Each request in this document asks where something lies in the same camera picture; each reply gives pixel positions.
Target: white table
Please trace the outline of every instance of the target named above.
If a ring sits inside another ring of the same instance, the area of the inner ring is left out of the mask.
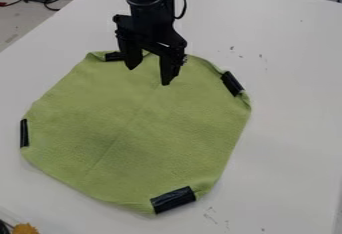
[[[0,206],[43,233],[332,233],[342,176],[342,7],[322,0],[188,0],[187,52],[230,69],[253,102],[226,170],[200,201],[156,218],[30,166],[19,121],[88,51],[116,49],[125,0],[75,0],[0,54]]]

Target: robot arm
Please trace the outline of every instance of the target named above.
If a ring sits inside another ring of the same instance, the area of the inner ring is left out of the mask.
[[[117,24],[116,36],[120,53],[107,55],[107,60],[123,59],[132,70],[143,60],[142,50],[148,50],[160,56],[160,73],[162,85],[169,85],[179,74],[186,56],[187,42],[174,30],[174,0],[127,0],[131,16],[116,15],[113,20]]]

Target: table stain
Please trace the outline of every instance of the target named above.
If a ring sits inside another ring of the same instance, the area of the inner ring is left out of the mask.
[[[13,34],[12,36],[10,36],[8,39],[5,40],[5,43],[11,43],[16,37],[18,37],[18,34]]]
[[[218,222],[213,218],[211,217],[209,214],[205,213],[203,214],[204,218],[208,219],[209,221],[215,223],[216,225],[218,224]]]

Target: green cloth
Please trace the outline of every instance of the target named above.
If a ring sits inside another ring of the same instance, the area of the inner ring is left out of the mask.
[[[99,200],[154,213],[151,198],[190,186],[196,199],[222,174],[250,115],[211,63],[189,56],[162,86],[159,57],[133,71],[89,53],[34,102],[22,155]]]

